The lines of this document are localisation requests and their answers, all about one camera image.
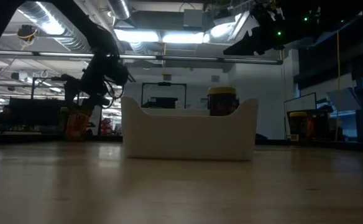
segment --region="black frame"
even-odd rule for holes
[[[181,85],[184,86],[184,109],[186,109],[187,106],[187,84],[186,83],[142,83],[142,98],[140,101],[140,106],[143,105],[143,99],[144,99],[144,86],[145,85],[157,85],[157,86],[171,86],[171,85]]]

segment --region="yellow cable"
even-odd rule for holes
[[[339,31],[336,32],[336,45],[337,45],[337,56],[338,56],[338,94],[336,95],[336,105],[339,105],[339,92],[341,90],[341,58],[339,49]],[[339,111],[336,110],[336,133],[335,141],[338,140],[338,130],[339,130]]]
[[[35,30],[35,32],[33,33],[33,34],[31,34],[31,35],[27,35],[27,36],[19,36],[19,35],[17,35],[19,38],[21,38],[21,39],[26,39],[26,38],[31,38],[33,35],[35,35],[36,33],[38,32],[38,29],[36,29]]]

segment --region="orange object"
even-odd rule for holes
[[[65,139],[71,141],[82,141],[83,135],[88,127],[91,114],[91,111],[72,111],[68,118]]]

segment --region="fluorescent light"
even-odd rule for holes
[[[240,13],[240,14],[238,14],[238,15],[236,15],[235,16],[235,18],[236,18],[236,22],[238,22],[238,20],[239,20],[239,18],[242,16],[242,13]]]
[[[242,27],[244,26],[246,20],[248,20],[249,17],[249,11],[243,12],[242,14],[236,15],[236,26],[232,32],[232,34],[229,36],[228,40],[235,39],[241,31]]]
[[[51,90],[53,90],[53,91],[56,91],[56,92],[61,92],[62,90],[61,89],[59,89],[59,88],[50,88]]]
[[[119,110],[117,110],[117,109],[112,109],[112,108],[109,108],[109,109],[103,109],[103,112],[121,114],[121,112],[120,112]]]
[[[164,60],[187,60],[187,61],[199,61],[199,62],[216,62],[218,58],[212,57],[190,57],[190,56],[162,56]]]
[[[162,41],[175,44],[202,44],[204,33],[172,32],[165,34]]]
[[[122,59],[157,59],[154,55],[120,55]]]
[[[205,34],[202,42],[203,43],[209,43],[210,40],[211,40],[211,37],[209,36],[209,34]]]
[[[159,37],[156,31],[152,30],[119,30],[114,29],[119,40],[129,43],[136,42],[158,42]]]
[[[268,65],[278,65],[279,60],[266,60],[266,59],[243,59],[243,58],[225,58],[225,62],[229,63],[256,63],[256,64],[268,64]]]
[[[236,24],[235,22],[229,22],[215,26],[214,28],[211,29],[211,35],[213,37],[221,37],[223,35],[226,35],[232,31],[232,28],[234,27],[235,24]]]

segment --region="ceiling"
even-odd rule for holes
[[[81,5],[80,0],[75,0],[78,5]],[[92,0],[92,5],[95,10],[99,12],[99,16],[107,21],[112,22],[112,18],[108,16],[109,6],[107,0]],[[190,4],[183,3],[182,0],[140,0],[129,2],[132,8],[133,14],[136,12],[169,12],[169,13],[180,13],[183,14],[184,9],[195,9],[205,10],[217,5],[230,4],[230,1],[214,1],[212,4],[206,4],[205,0],[193,0]],[[103,22],[97,19],[97,16],[91,15],[91,10],[87,11],[86,8],[82,7],[82,10],[86,14],[90,15],[90,18],[97,23]],[[33,44],[23,47],[25,45],[18,36],[16,36],[17,30],[21,25],[37,25],[31,22],[30,19],[26,18],[25,15],[17,11],[8,27],[5,30],[4,35],[0,39],[0,50],[24,50],[31,52],[70,52],[62,44],[59,44],[56,39],[51,38],[50,35],[46,34],[42,29],[39,29],[37,37],[34,39]],[[145,43],[147,48],[150,49],[153,54],[162,55],[164,52],[166,55],[182,55],[182,56],[193,56],[193,57],[224,57],[223,50],[229,47],[232,43],[242,38],[246,31],[250,31],[252,27],[257,24],[253,18],[248,18],[247,22],[242,26],[239,35],[233,41],[217,42],[214,44],[175,44],[175,43]],[[126,54],[136,54],[128,42],[120,42],[122,48],[126,49]],[[270,50],[265,55],[256,56],[257,58],[266,59],[278,59],[278,52]],[[212,75],[220,76],[221,80],[225,79],[228,71],[230,71],[233,64],[231,63],[214,63],[214,62],[181,62],[181,61],[169,61],[165,63],[162,61],[143,61],[135,60],[128,61],[127,66],[131,75],[136,79],[137,82],[159,82],[162,80],[162,73],[170,73],[173,76],[173,80],[185,83],[202,83],[210,82]],[[48,76],[57,76],[62,73],[67,73],[80,78],[82,75],[82,69],[86,68],[87,63],[79,60],[59,60],[49,58],[17,58],[17,57],[0,57],[0,84],[26,84],[21,81],[11,80],[11,73],[26,71],[31,77],[33,74],[39,75],[43,71],[48,72]],[[17,94],[30,94],[30,88],[16,88]],[[14,91],[8,91],[7,87],[0,87],[0,93],[15,93]],[[48,88],[38,88],[35,94],[53,94]]]

